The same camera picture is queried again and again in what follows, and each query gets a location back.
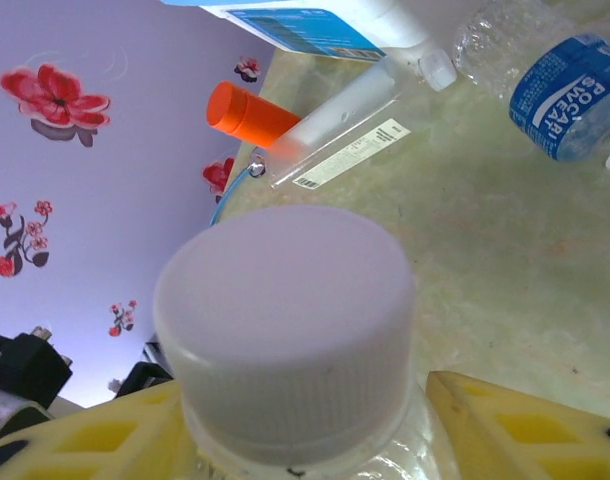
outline green table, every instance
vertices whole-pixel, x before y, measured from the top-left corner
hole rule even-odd
[[[599,3],[570,12],[610,33]],[[262,94],[305,116],[364,68],[278,52]],[[610,417],[610,173],[548,160],[465,79],[435,101],[431,128],[393,153],[314,194],[246,181],[224,218],[315,203],[375,220],[418,278],[419,382],[453,370]]]

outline pink flower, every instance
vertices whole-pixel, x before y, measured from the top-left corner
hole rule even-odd
[[[35,237],[29,244],[34,250],[45,250],[47,248],[47,239],[45,237]]]
[[[25,67],[12,70],[0,76],[0,87],[22,114],[52,127],[91,130],[109,123],[101,113],[109,107],[109,98],[83,95],[80,81],[53,65],[41,65],[36,73]]]
[[[234,72],[238,73],[245,82],[254,83],[258,81],[261,68],[255,58],[241,57]]]
[[[203,169],[203,179],[209,184],[210,192],[216,195],[225,192],[232,168],[234,168],[234,159],[230,157],[222,164],[216,162]]]
[[[38,222],[29,222],[25,231],[32,237],[37,237],[43,233],[43,226]]]
[[[5,257],[0,257],[0,277],[11,277],[14,275],[14,262]]]
[[[16,204],[14,202],[0,205],[0,219],[13,215],[14,210],[16,210]]]
[[[134,314],[130,311],[125,312],[123,315],[123,322],[125,322],[126,325],[134,323]]]
[[[36,202],[34,211],[38,213],[41,217],[46,217],[47,215],[52,213],[52,204],[48,201],[39,200],[38,202]]]

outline white container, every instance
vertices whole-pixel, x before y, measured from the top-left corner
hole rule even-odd
[[[395,48],[417,59],[449,52],[482,0],[163,0],[200,6],[283,50],[377,61]]]
[[[267,152],[273,188],[317,190],[430,125],[433,87],[456,79],[443,51],[424,57],[417,74],[406,51],[388,55],[283,135]]]
[[[398,241],[340,209],[258,210],[186,244],[154,318],[204,456],[240,480],[457,479],[414,379],[414,294]]]

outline wall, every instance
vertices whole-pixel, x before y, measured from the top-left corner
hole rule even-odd
[[[215,206],[201,172],[237,149],[209,93],[258,91],[234,69],[272,53],[198,8],[0,0],[0,334],[49,328],[64,398],[109,400],[138,361],[157,275]]]

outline yellow plastic object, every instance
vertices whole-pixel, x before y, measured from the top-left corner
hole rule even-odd
[[[426,394],[463,480],[610,480],[607,418],[449,372]]]
[[[198,466],[176,382],[16,432],[0,446],[15,440],[29,445],[0,467],[0,480],[185,479]]]

